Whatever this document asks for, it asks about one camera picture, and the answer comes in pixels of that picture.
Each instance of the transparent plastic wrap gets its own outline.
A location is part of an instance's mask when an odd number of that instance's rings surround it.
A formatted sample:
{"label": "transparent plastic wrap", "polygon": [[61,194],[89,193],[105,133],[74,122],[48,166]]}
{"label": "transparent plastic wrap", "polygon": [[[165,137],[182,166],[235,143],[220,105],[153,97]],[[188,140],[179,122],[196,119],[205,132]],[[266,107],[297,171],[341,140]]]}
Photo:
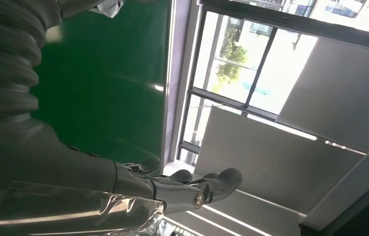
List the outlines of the transparent plastic wrap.
{"label": "transparent plastic wrap", "polygon": [[114,18],[126,0],[105,0],[92,11],[101,13],[107,17]]}
{"label": "transparent plastic wrap", "polygon": [[0,236],[152,234],[164,215],[163,202],[140,197],[32,183],[10,189],[0,199]]}
{"label": "transparent plastic wrap", "polygon": [[107,235],[138,235],[138,234],[152,234],[156,230],[156,227],[161,223],[164,216],[164,206],[163,202],[143,199],[139,197],[127,197],[121,194],[115,195],[114,206],[111,207],[111,210],[121,210],[124,211],[128,216],[128,213],[131,212],[134,208],[137,210],[142,208],[144,212],[147,212],[146,218],[147,220],[138,227],[130,227],[130,228],[120,228],[116,229]]}

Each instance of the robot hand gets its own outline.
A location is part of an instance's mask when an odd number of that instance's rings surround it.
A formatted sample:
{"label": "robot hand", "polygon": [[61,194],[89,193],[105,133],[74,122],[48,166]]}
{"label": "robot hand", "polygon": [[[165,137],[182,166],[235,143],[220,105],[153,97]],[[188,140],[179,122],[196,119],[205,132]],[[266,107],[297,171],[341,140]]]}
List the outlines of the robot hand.
{"label": "robot hand", "polygon": [[149,177],[154,171],[149,162],[124,164],[132,177],[152,186],[154,200],[162,201],[165,213],[195,210],[204,204],[228,197],[243,181],[241,172],[229,168],[218,174],[207,174],[193,180],[187,170],[180,170],[171,176]]}

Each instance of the tree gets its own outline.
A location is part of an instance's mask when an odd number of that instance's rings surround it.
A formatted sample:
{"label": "tree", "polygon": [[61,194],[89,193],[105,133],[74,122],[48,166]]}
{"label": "tree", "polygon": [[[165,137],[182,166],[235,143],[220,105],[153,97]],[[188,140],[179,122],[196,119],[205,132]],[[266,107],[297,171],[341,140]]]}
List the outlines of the tree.
{"label": "tree", "polygon": [[[236,63],[244,63],[246,61],[246,50],[235,45],[235,41],[240,37],[241,30],[227,27],[225,31],[224,41],[222,43],[219,56],[221,58],[230,60]],[[216,77],[219,84],[214,86],[214,92],[218,92],[222,87],[223,83],[231,83],[232,81],[238,80],[238,74],[241,71],[241,67],[230,63],[224,63],[218,66]]]}

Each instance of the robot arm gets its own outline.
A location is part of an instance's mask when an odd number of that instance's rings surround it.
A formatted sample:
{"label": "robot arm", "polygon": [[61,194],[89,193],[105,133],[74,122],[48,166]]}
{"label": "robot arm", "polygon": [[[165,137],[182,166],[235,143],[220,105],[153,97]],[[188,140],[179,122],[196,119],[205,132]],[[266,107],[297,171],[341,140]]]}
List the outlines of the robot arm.
{"label": "robot arm", "polygon": [[68,147],[31,118],[46,30],[100,2],[0,0],[0,236],[136,232],[157,215],[226,198],[242,181],[235,169],[149,177],[144,166]]}

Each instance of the green panel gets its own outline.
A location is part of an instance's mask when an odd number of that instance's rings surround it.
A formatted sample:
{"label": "green panel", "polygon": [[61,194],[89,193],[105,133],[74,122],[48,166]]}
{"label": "green panel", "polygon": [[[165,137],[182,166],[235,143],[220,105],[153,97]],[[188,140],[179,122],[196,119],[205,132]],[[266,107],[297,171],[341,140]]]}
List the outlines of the green panel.
{"label": "green panel", "polygon": [[32,88],[39,110],[67,145],[118,162],[161,157],[168,0],[128,0],[110,19],[85,12],[64,20],[62,40],[42,50]]}

